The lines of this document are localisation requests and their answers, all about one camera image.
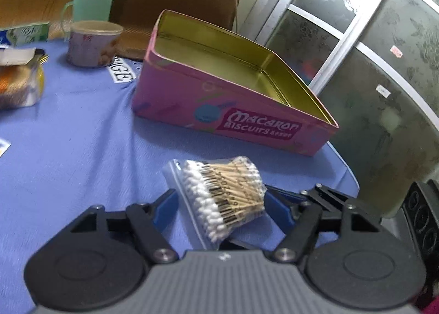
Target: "table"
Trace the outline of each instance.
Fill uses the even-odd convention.
[[[314,157],[134,117],[135,82],[114,83],[106,68],[65,61],[63,41],[36,43],[49,61],[39,104],[0,111],[0,138],[12,143],[0,158],[0,313],[33,306],[23,281],[27,259],[91,204],[109,211],[155,200],[167,190],[161,168],[173,158],[248,156],[265,183],[292,191],[322,183],[348,195],[355,177],[330,144]],[[132,64],[140,72],[141,64]],[[182,255],[192,248],[180,214],[166,238]],[[282,232],[267,216],[236,237],[273,249]]]

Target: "mint green mug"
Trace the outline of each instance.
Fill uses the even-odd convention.
[[[113,0],[73,0],[65,4],[61,12],[61,28],[65,33],[64,14],[69,6],[73,7],[73,21],[108,21]]]

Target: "cup handle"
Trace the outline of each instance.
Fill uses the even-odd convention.
[[[64,24],[63,24],[63,22],[64,22],[64,14],[65,14],[65,11],[67,10],[67,8],[69,8],[71,5],[73,5],[73,2],[67,2],[67,3],[64,5],[64,8],[62,9],[62,11],[61,11],[61,15],[60,15],[61,29],[62,29],[62,31],[64,32],[64,37],[65,37],[65,38],[67,37],[67,35],[69,34],[70,31],[64,29]]]

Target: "pink tin box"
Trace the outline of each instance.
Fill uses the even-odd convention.
[[[272,51],[165,10],[133,98],[140,117],[314,155],[338,125]]]

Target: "plastic zip bag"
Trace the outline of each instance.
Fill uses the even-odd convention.
[[[196,248],[218,249],[235,228],[264,211],[266,188],[247,157],[174,159],[166,165],[164,174],[168,185],[181,196],[186,225],[193,229],[188,234]]]

